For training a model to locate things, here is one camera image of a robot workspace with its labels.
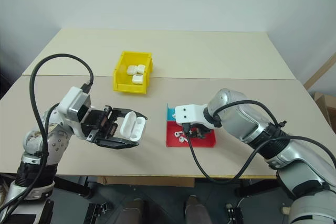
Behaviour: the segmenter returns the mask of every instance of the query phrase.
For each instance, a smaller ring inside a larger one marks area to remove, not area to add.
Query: white wall
[[[335,0],[1,0],[0,15],[1,70],[12,79],[61,27],[268,31],[302,82],[336,45]]]

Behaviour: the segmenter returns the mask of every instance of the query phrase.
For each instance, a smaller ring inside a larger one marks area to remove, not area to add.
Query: dark floor
[[[197,195],[208,209],[213,224],[228,222],[225,204],[237,204],[240,200],[234,195],[238,184],[214,185],[208,182],[196,182],[195,188],[167,186],[127,186],[97,185],[92,202],[109,201],[113,209],[97,219],[97,224],[113,223],[118,212],[128,202],[142,198],[149,204],[150,223],[175,224],[184,223],[183,204],[189,195]],[[83,223],[89,201],[80,196],[61,190],[54,190],[51,197],[55,201],[53,223]],[[282,206],[290,206],[291,200],[281,190],[246,198],[240,204],[244,223],[286,223],[280,212]]]

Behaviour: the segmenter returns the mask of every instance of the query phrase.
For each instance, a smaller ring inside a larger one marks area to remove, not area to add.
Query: small white piece
[[[188,139],[186,139],[185,137],[180,136],[180,138],[179,138],[179,142],[180,142],[180,143],[188,142]]]
[[[134,142],[140,140],[146,125],[146,119],[137,117],[134,111],[128,112],[120,126],[120,134]]]
[[[145,72],[145,67],[146,67],[145,65],[140,64],[140,65],[137,66],[136,70],[137,70],[138,73],[143,74]]]
[[[129,76],[132,76],[137,73],[138,67],[135,65],[129,65],[127,68],[127,74]]]
[[[134,84],[142,84],[142,82],[143,82],[143,75],[142,74],[135,74],[135,75],[133,75],[132,82]]]
[[[183,134],[183,131],[176,131],[174,134],[175,134],[176,137],[179,137],[180,134]]]

